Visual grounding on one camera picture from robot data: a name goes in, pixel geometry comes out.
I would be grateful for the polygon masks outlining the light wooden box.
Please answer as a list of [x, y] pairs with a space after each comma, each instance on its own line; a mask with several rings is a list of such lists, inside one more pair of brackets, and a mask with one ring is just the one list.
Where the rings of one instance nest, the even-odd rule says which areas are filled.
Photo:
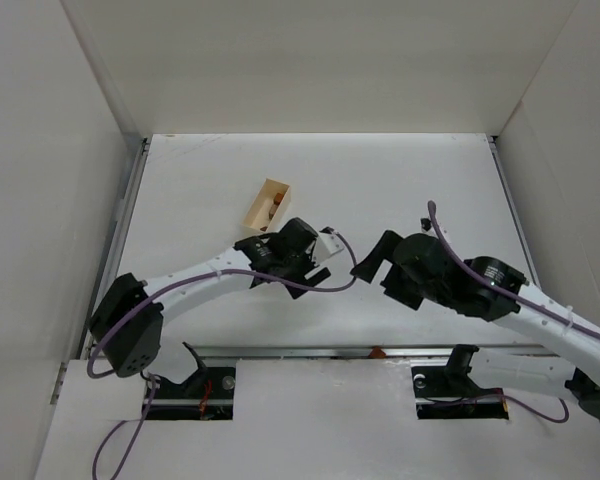
[[[282, 202], [278, 205], [273, 219], [268, 220], [268, 211], [277, 193], [283, 194]], [[243, 238], [275, 232], [291, 203], [291, 186], [270, 178], [267, 178], [261, 186], [258, 194], [249, 207], [249, 210], [241, 224], [241, 235]], [[260, 227], [268, 225], [265, 232]]]

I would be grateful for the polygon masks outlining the reddish brown wood block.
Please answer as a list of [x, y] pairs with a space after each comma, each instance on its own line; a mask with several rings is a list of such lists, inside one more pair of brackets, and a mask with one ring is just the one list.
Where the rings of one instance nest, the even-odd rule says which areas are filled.
[[379, 346], [373, 347], [369, 353], [370, 359], [384, 359], [386, 357], [387, 357], [386, 352]]

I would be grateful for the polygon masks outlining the dark brown wood block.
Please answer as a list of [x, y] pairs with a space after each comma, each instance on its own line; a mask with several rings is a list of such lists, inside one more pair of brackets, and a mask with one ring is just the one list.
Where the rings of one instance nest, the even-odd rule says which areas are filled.
[[[273, 217], [275, 216], [276, 211], [277, 211], [277, 207], [278, 207], [277, 204], [272, 203], [271, 207], [269, 208], [269, 211], [268, 211], [268, 220], [269, 220], [269, 223], [273, 219]], [[262, 231], [262, 232], [267, 231], [269, 223], [267, 225], [261, 226], [260, 227], [260, 231]]]

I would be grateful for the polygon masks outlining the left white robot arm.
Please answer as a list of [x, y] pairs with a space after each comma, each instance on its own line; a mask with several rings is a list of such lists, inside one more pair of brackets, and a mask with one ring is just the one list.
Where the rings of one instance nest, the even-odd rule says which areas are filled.
[[109, 374], [143, 375], [191, 395], [206, 383], [200, 356], [188, 343], [169, 346], [162, 331], [187, 312], [224, 295], [264, 283], [282, 284], [291, 298], [317, 290], [330, 271], [324, 263], [343, 250], [330, 228], [314, 230], [300, 218], [278, 232], [237, 241], [211, 259], [162, 277], [117, 277], [89, 321], [96, 346], [87, 364], [99, 377], [95, 359], [104, 356]]

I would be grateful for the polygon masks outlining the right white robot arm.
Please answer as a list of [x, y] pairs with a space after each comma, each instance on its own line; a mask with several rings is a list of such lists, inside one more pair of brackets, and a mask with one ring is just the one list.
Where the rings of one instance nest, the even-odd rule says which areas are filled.
[[413, 310], [433, 302], [527, 336], [552, 353], [535, 358], [458, 344], [444, 366], [414, 375], [429, 381], [425, 390], [432, 397], [472, 399], [512, 388], [570, 401], [600, 420], [600, 328], [519, 270], [488, 256], [462, 260], [433, 235], [387, 230], [351, 274], [369, 283], [383, 262], [390, 269], [380, 285], [389, 298]]

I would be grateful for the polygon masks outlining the metal front rail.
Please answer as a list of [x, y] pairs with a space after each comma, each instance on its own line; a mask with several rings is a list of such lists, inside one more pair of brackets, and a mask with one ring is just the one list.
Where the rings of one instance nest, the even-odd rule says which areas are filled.
[[[366, 358], [372, 347], [195, 347], [201, 357], [214, 358]], [[381, 347], [387, 357], [445, 357], [452, 346]]]

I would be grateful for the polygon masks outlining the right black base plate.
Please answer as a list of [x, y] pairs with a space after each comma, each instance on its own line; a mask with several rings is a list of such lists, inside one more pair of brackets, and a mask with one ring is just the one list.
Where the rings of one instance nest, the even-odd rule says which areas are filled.
[[419, 420], [508, 420], [499, 388], [482, 389], [471, 380], [453, 379], [442, 365], [411, 368]]

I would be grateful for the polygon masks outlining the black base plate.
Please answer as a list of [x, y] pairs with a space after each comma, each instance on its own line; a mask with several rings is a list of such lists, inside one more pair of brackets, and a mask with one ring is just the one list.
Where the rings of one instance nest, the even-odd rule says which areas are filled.
[[159, 377], [147, 419], [154, 421], [230, 421], [234, 414], [236, 368], [206, 368], [191, 387]]
[[411, 368], [419, 420], [508, 420], [499, 388], [482, 389], [471, 380], [453, 379], [442, 365]]

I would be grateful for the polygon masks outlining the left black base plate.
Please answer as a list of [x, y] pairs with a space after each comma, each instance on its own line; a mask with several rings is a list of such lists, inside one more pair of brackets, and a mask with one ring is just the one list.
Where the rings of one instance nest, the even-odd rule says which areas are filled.
[[206, 368], [191, 387], [159, 377], [147, 419], [154, 421], [230, 421], [234, 414], [236, 368]]

